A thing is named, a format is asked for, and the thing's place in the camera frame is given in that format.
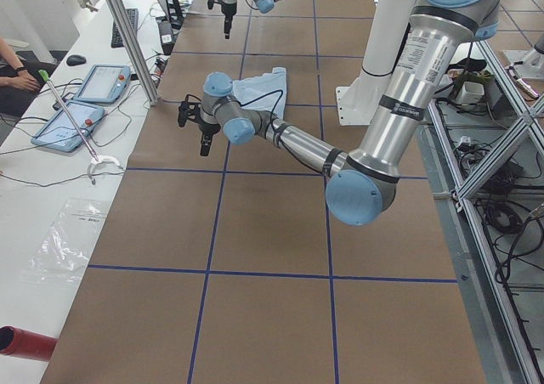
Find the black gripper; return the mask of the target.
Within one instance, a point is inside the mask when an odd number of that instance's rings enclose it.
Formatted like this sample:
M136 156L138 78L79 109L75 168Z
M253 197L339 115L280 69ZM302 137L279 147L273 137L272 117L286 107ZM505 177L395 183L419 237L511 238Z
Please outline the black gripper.
M209 156L213 143L213 136L219 132L219 125L217 123L201 121L199 128L202 133L200 156Z
M232 20L236 15L236 3L225 3L222 2L221 5L222 13L225 17L224 19L224 38L230 39L230 32L232 29Z

